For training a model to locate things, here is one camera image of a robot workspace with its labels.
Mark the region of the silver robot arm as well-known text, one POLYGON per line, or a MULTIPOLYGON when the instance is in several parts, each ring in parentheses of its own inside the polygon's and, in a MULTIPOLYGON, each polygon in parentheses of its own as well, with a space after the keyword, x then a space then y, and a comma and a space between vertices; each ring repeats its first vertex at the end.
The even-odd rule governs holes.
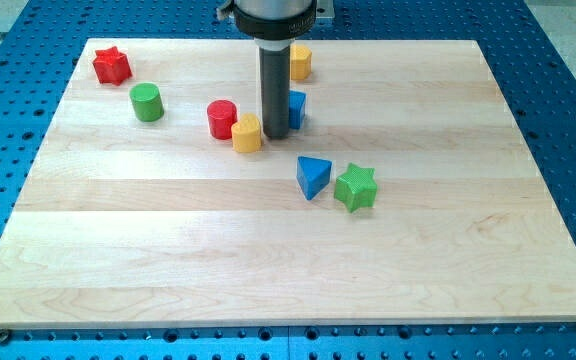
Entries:
POLYGON ((317 0, 226 0, 216 8, 218 20, 233 18, 258 47, 262 130, 269 139, 289 133, 290 46, 314 26, 317 8, 317 0))

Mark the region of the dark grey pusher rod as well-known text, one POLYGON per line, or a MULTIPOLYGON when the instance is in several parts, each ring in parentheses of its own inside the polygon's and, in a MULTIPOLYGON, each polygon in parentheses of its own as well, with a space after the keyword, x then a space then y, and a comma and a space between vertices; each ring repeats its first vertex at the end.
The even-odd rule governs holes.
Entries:
POLYGON ((262 125, 269 139, 289 133, 291 40, 255 39, 258 46, 262 125))

